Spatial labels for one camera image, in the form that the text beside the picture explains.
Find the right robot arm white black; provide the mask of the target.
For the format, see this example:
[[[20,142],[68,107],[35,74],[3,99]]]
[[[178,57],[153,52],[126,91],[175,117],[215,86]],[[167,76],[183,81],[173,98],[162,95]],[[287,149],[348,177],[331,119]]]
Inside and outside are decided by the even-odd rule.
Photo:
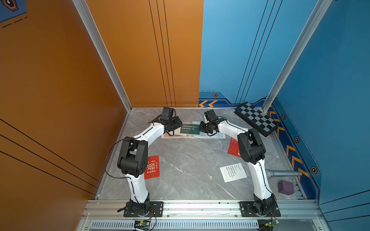
[[[248,164],[254,186],[253,207],[259,216],[273,215],[277,209],[277,199],[267,179],[265,168],[266,148],[259,132],[252,128],[242,128],[230,123],[225,117],[217,116],[214,110],[204,113],[199,130],[209,136],[222,133],[238,141],[241,158]]]

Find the dark green card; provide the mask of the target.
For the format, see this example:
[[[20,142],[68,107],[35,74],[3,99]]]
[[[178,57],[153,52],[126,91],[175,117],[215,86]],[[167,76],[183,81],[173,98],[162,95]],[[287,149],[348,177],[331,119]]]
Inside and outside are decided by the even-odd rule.
[[[180,129],[181,134],[199,135],[199,124],[183,124]]]

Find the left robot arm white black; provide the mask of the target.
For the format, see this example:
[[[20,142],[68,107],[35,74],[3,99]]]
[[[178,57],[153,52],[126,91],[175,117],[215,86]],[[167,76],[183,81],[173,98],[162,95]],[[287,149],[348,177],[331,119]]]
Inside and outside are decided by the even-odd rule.
[[[131,192],[124,210],[139,216],[146,216],[150,211],[150,196],[144,177],[148,166],[148,148],[162,135],[174,135],[174,131],[182,126],[182,121],[174,108],[164,107],[162,113],[148,124],[149,127],[140,134],[121,140],[117,160],[117,167],[128,180]]]

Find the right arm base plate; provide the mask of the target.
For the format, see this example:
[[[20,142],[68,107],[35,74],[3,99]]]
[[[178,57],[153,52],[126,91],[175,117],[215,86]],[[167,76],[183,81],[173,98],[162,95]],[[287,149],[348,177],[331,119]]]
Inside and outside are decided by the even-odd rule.
[[[243,217],[281,217],[280,209],[277,206],[277,203],[268,208],[264,208],[263,206],[256,205],[254,201],[240,201],[239,206],[241,215]]]

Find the white card small text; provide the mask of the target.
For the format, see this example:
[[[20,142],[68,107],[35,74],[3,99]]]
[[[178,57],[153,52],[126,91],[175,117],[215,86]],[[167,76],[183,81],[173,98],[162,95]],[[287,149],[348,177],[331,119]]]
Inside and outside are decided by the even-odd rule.
[[[220,167],[225,183],[247,178],[247,174],[241,163]]]

